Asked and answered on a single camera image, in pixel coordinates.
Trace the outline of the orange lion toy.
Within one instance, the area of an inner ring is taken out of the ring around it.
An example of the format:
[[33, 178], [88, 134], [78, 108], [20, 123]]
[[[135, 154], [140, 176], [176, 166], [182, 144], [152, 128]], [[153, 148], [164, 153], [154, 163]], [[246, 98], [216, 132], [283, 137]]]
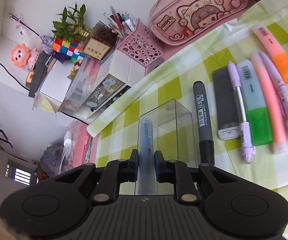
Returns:
[[17, 67], [34, 70], [39, 55], [37, 48], [30, 49], [24, 43], [17, 44], [11, 51], [11, 61]]

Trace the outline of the lucky bamboo plant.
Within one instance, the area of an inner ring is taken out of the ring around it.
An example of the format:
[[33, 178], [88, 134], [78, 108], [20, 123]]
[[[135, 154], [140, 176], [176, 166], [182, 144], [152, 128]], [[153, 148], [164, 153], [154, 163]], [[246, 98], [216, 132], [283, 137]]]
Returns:
[[91, 34], [92, 29], [84, 23], [84, 16], [87, 11], [85, 4], [78, 7], [64, 7], [59, 21], [53, 21], [53, 35], [62, 41], [83, 42]]

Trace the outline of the rubik's cube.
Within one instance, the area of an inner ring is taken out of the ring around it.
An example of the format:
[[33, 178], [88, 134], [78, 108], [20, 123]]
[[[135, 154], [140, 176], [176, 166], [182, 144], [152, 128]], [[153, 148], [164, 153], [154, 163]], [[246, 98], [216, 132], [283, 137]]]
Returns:
[[69, 61], [75, 63], [76, 61], [83, 61], [85, 55], [82, 54], [83, 42], [74, 40], [73, 42], [63, 41], [58, 37], [53, 40], [52, 49], [61, 55], [66, 55]]

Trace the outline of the green highlighter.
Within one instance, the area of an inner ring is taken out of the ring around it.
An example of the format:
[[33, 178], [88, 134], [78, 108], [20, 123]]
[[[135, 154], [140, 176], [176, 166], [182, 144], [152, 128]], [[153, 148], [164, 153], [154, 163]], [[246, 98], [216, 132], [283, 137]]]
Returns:
[[269, 113], [254, 66], [249, 59], [245, 59], [237, 64], [237, 71], [241, 81], [246, 117], [250, 124], [252, 144], [254, 146], [270, 144], [273, 136]]

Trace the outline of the pink cat pencil case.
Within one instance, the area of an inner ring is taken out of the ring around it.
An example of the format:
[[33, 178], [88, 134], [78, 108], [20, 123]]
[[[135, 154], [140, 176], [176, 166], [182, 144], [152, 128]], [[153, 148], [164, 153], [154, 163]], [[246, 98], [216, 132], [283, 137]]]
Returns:
[[170, 46], [182, 45], [246, 8], [248, 0], [157, 0], [149, 28]]

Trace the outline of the pink perforated pen holder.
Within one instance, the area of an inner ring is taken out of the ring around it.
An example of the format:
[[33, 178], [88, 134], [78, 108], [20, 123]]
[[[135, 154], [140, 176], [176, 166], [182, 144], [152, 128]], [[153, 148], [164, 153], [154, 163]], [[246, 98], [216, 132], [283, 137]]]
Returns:
[[135, 30], [120, 40], [116, 49], [145, 68], [164, 55], [164, 43], [139, 18]]

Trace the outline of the white drawer organizer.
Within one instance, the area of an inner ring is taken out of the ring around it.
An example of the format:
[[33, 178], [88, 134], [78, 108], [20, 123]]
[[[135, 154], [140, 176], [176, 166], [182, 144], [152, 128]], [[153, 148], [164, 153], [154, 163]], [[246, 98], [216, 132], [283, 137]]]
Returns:
[[87, 124], [145, 76], [145, 67], [115, 50], [103, 63], [55, 62], [34, 98], [34, 107], [62, 112]]

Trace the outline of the grey black marker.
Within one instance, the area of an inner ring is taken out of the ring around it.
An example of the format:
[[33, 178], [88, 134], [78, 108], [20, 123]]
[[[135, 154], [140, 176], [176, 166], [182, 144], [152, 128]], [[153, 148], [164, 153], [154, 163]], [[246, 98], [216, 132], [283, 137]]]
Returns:
[[211, 118], [206, 89], [202, 81], [195, 81], [193, 93], [199, 133], [200, 160], [201, 163], [215, 165]]

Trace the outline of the orange highlighter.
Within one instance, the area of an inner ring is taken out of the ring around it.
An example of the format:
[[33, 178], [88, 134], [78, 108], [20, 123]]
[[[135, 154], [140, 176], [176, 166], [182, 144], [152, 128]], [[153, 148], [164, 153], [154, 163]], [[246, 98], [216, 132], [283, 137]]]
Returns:
[[284, 82], [288, 83], [288, 54], [286, 51], [264, 25], [257, 24], [252, 27], [252, 31], [267, 50]]

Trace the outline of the glass planter with label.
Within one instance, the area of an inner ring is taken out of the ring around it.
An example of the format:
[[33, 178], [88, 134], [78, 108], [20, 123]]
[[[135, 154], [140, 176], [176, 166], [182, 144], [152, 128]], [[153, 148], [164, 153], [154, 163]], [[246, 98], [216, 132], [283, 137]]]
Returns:
[[100, 63], [103, 63], [115, 50], [119, 35], [102, 21], [98, 21], [86, 40], [80, 52]]

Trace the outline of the blue pen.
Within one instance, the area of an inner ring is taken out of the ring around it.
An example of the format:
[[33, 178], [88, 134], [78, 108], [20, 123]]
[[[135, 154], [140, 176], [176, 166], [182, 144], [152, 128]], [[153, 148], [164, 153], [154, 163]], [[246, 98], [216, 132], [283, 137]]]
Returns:
[[156, 176], [154, 165], [153, 124], [149, 118], [140, 117], [139, 126], [139, 176], [137, 192], [139, 195], [156, 195]]

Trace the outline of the black box on organizer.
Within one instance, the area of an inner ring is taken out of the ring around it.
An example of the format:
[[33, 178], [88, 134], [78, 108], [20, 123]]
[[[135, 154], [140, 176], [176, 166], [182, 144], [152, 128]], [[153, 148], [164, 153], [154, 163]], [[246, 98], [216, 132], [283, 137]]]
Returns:
[[33, 70], [29, 71], [26, 78], [26, 87], [29, 89], [28, 96], [34, 98], [40, 85], [46, 77], [47, 72], [55, 64], [55, 55], [42, 52], [36, 61]]

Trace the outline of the pink pen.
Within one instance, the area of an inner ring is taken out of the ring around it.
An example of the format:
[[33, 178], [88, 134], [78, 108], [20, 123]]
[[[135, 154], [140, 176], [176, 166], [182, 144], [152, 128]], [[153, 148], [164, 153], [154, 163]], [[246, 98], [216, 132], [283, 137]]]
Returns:
[[287, 138], [275, 89], [259, 53], [252, 51], [250, 58], [269, 111], [273, 133], [273, 151], [275, 154], [284, 153], [287, 151]]

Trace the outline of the lilac white pen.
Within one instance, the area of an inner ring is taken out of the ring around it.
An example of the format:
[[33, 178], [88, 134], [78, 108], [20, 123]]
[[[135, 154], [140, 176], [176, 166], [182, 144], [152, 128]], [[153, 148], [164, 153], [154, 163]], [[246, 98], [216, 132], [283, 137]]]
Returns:
[[244, 161], [247, 164], [250, 164], [252, 162], [253, 156], [256, 154], [256, 148], [252, 144], [250, 124], [248, 123], [246, 118], [243, 95], [241, 92], [241, 81], [237, 71], [237, 67], [233, 62], [229, 61], [227, 68], [232, 87], [237, 93], [238, 105], [241, 113], [240, 136], [242, 155]]

